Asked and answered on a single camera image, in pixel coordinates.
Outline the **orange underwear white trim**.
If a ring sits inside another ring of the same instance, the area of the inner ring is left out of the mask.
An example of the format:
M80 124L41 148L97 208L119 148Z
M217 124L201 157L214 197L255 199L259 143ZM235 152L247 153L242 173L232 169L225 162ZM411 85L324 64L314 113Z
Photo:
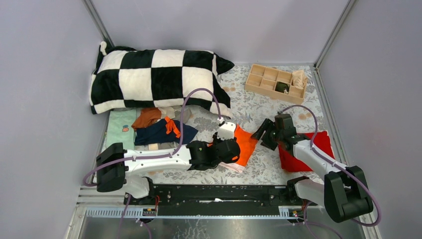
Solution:
M226 164L220 162L219 165L241 173L246 168L249 158L255 150L257 140L251 139L252 134L244 131L239 125L236 127L234 136L237 138L237 143L240 146L240 159L236 163Z

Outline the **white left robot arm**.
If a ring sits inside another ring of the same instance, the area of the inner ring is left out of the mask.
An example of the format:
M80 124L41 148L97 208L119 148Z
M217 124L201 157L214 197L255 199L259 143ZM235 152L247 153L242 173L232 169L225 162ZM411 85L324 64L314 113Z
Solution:
M235 138L217 140L212 144L192 141L179 149L155 151L124 149L114 143L97 158L96 190L108 193L123 189L141 204L154 200L152 181L147 172L162 170L205 171L220 163L235 163L240 159L240 146Z

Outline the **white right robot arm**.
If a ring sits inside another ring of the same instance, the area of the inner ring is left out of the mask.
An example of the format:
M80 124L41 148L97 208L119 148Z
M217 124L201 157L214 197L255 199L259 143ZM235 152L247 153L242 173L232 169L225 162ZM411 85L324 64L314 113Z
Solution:
M274 120L265 119L251 137L271 150L280 148L323 180L322 184L305 176L289 180L285 192L288 203L298 205L303 200L311 201L324 207L336 223L373 212L374 203L363 170L339 163L323 152L313 138L297 132L289 114L279 114Z

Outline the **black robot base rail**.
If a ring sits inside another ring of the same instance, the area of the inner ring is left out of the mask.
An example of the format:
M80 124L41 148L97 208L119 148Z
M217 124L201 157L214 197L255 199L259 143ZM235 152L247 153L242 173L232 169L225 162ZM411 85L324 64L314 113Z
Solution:
M176 185L153 184L152 194L136 199L128 193L123 201L133 206L150 205L153 209L176 208L234 213L258 208L292 207L301 210L304 201L285 185Z

